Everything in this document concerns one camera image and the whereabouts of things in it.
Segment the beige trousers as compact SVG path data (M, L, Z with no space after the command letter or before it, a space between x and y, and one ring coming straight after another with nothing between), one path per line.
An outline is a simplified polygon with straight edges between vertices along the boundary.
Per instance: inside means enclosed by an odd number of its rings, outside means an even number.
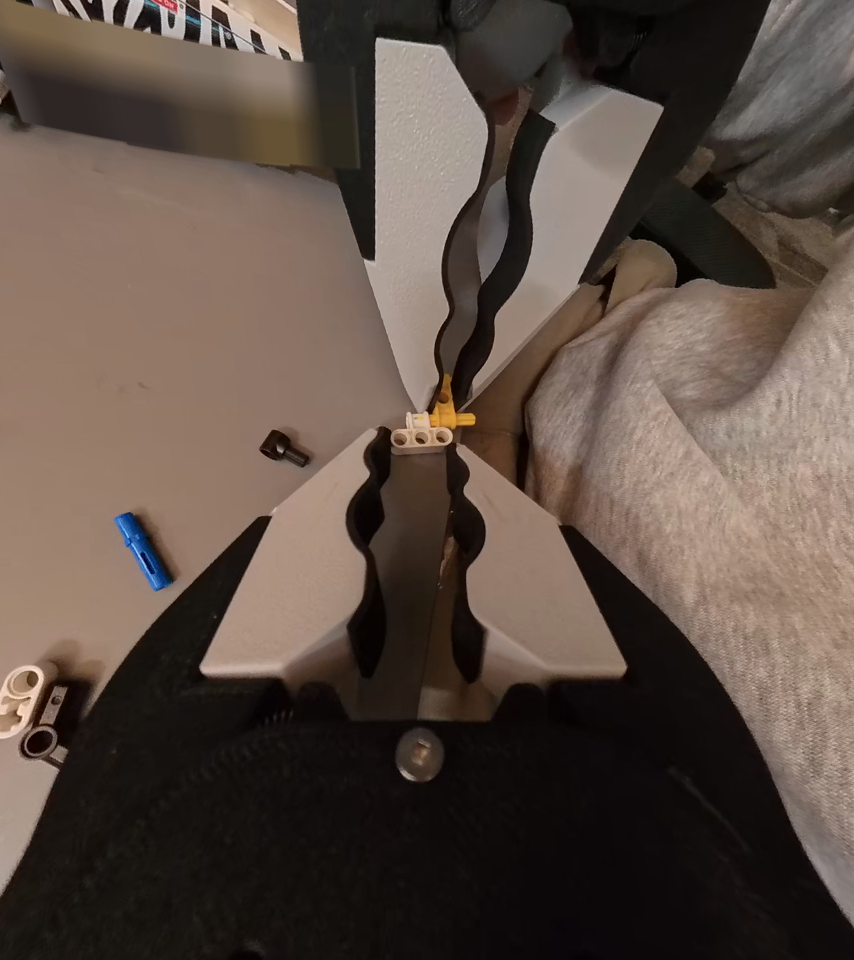
M555 355L616 306L650 290L672 289L676 279L674 259L662 246L643 239L623 242L594 281L581 284L472 401L477 423L461 432L459 443L514 482L525 406Z

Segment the white lego connector piece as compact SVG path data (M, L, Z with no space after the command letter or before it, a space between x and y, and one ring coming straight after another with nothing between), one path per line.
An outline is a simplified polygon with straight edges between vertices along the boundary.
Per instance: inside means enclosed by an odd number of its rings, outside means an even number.
M395 457L438 452L453 443L454 433L436 414L409 412L405 425L391 431L390 450Z

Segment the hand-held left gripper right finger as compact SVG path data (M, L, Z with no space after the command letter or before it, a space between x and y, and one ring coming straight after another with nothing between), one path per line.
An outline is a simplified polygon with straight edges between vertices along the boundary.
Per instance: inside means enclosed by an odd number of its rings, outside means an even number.
M625 658L556 519L461 444L446 465L460 676L496 700L519 684L622 678Z

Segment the yellow lego connector piece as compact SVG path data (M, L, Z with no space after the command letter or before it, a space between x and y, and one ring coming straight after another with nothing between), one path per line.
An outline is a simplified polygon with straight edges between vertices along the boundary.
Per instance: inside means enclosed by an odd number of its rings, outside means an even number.
M445 373L433 411L429 414L430 426L453 432L459 428L473 427L476 417L470 413L457 412L454 403L452 376Z

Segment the zebra striped lego plane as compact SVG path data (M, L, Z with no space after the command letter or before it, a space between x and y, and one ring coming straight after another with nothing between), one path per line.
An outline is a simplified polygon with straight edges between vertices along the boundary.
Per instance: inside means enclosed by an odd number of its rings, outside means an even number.
M295 2L27 1L26 5L185 42L302 59ZM9 95L0 66L0 107Z

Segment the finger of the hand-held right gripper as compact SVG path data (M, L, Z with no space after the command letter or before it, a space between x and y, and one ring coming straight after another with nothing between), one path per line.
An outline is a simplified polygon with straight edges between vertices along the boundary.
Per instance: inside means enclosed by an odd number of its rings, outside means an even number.
M488 138L484 112L442 46L376 40L375 252L365 266L415 410L440 378L445 249L478 190Z
M662 113L658 102L573 80L529 110L505 176L483 202L481 287L473 331L457 356L465 406L577 288Z

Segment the blue lego pin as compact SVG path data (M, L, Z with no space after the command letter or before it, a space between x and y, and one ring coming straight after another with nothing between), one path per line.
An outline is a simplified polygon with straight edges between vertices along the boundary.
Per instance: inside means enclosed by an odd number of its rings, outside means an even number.
M169 587L173 577L139 517L128 511L116 516L114 523L151 589L158 592Z

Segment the black lego pin connector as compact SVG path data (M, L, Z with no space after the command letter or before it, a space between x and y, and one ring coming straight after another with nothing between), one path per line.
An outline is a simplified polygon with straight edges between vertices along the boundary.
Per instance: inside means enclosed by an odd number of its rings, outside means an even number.
M287 462L299 469L312 462L309 453L300 450L285 432L272 429L259 446L260 453L273 462Z

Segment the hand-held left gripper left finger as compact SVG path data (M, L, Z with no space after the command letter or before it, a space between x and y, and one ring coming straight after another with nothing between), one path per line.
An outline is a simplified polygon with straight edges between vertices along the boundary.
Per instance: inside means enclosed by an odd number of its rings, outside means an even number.
M385 519L391 434L369 429L284 500L200 669L277 678L289 690L371 678L385 649L385 601L371 541Z

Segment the pile of loose lego pieces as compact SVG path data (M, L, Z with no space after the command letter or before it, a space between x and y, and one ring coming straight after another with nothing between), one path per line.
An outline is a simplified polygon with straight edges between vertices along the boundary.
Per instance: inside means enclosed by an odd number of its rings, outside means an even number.
M44 659L17 666L0 688L0 740L18 739L24 760L57 769L93 690L88 678L69 676L62 667Z

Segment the person's right forearm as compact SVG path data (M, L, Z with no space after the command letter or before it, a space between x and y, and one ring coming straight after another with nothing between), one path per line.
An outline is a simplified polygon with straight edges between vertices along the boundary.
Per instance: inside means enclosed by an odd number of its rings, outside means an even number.
M705 138L760 210L854 215L854 1L774 1Z

